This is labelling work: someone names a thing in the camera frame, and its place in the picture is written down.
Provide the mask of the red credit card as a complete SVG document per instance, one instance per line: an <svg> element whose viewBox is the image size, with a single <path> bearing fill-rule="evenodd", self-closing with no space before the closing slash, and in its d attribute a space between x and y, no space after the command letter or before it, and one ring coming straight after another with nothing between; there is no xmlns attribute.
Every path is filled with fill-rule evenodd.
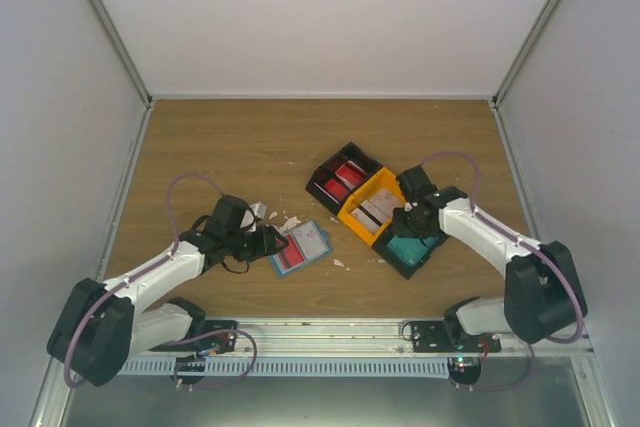
<svg viewBox="0 0 640 427"><path fill-rule="evenodd" d="M305 257L291 235L286 235L287 245L283 250L273 255L270 260L276 273L285 276L300 268L305 262Z"/></svg>

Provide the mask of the blue card holder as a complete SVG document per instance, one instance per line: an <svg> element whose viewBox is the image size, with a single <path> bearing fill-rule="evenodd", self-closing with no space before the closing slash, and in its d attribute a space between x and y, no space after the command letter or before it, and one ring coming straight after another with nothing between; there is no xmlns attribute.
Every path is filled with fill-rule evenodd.
<svg viewBox="0 0 640 427"><path fill-rule="evenodd" d="M284 234L287 245L269 257L278 277L288 276L333 252L329 234L316 221L298 225Z"/></svg>

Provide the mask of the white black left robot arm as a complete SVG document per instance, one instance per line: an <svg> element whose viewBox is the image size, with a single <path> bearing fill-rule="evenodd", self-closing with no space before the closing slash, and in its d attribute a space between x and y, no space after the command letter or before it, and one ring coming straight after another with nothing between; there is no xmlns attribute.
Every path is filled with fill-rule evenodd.
<svg viewBox="0 0 640 427"><path fill-rule="evenodd" d="M177 235L168 249L133 270L98 282L85 278L72 288L47 342L71 388L111 381L132 357L155 348L206 347L206 314L192 302L154 303L228 259L251 265L286 249L288 240L263 224L265 207L222 196L213 211Z"/></svg>

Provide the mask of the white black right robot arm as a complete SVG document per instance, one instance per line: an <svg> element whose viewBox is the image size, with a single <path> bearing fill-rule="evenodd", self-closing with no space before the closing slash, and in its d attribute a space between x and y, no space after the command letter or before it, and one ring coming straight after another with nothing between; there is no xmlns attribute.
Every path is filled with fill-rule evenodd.
<svg viewBox="0 0 640 427"><path fill-rule="evenodd" d="M392 225L398 237L452 237L487 261L504 279L493 299L462 301L445 313L444 343L464 352L480 334L511 332L535 344L571 344L584 334L588 307L568 247L523 235L479 208L473 194L437 188L420 166L396 178L405 199Z"/></svg>

